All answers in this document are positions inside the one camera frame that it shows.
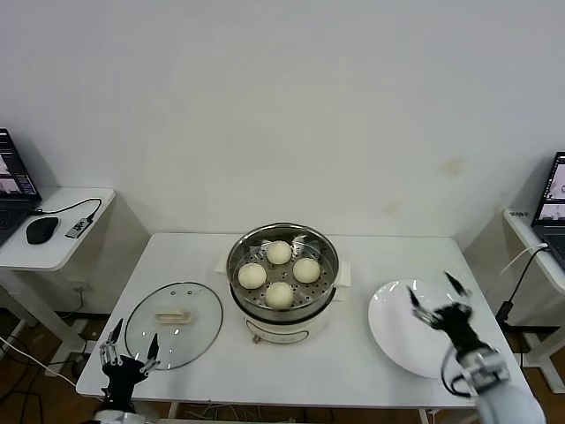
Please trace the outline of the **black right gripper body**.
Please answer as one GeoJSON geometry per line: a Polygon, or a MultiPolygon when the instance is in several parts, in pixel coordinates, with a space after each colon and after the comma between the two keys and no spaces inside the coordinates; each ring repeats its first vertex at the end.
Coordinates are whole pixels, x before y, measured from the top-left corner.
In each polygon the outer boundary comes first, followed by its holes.
{"type": "Polygon", "coordinates": [[[474,352],[486,347],[470,325],[472,310],[465,304],[451,303],[433,311],[432,328],[443,331],[456,352],[474,352]]]}

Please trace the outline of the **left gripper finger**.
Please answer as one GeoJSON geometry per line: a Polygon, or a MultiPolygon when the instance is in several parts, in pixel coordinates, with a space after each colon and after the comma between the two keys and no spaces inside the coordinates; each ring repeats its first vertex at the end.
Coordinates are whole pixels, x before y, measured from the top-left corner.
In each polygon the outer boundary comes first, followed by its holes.
{"type": "Polygon", "coordinates": [[[157,366],[160,365],[160,361],[158,359],[158,353],[159,353],[158,335],[154,334],[147,352],[147,361],[140,369],[140,372],[144,376],[148,376],[151,371],[153,371],[157,366]]]}
{"type": "Polygon", "coordinates": [[[122,360],[117,352],[117,341],[119,339],[123,320],[120,319],[117,326],[109,333],[108,338],[100,346],[100,358],[102,366],[121,366],[122,360]]]}

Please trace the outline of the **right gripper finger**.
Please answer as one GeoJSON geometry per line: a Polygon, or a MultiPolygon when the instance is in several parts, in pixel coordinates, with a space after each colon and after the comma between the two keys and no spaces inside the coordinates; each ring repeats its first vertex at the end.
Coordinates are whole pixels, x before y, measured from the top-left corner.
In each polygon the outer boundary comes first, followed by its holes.
{"type": "Polygon", "coordinates": [[[407,290],[410,297],[412,314],[426,326],[435,328],[438,323],[437,315],[432,310],[421,306],[416,294],[410,287],[408,287],[407,290]]]}
{"type": "Polygon", "coordinates": [[[463,286],[459,279],[449,272],[445,271],[444,275],[456,293],[450,297],[451,302],[447,307],[457,308],[459,310],[471,310],[471,292],[463,286]]]}

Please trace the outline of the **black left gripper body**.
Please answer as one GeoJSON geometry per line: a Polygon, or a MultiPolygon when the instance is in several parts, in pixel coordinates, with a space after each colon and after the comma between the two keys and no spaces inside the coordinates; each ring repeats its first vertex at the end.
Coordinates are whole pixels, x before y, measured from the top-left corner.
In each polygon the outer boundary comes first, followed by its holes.
{"type": "Polygon", "coordinates": [[[119,359],[121,362],[102,361],[102,372],[109,378],[109,383],[102,389],[104,398],[101,409],[133,409],[134,388],[147,379],[148,371],[145,364],[124,355],[119,359]]]}

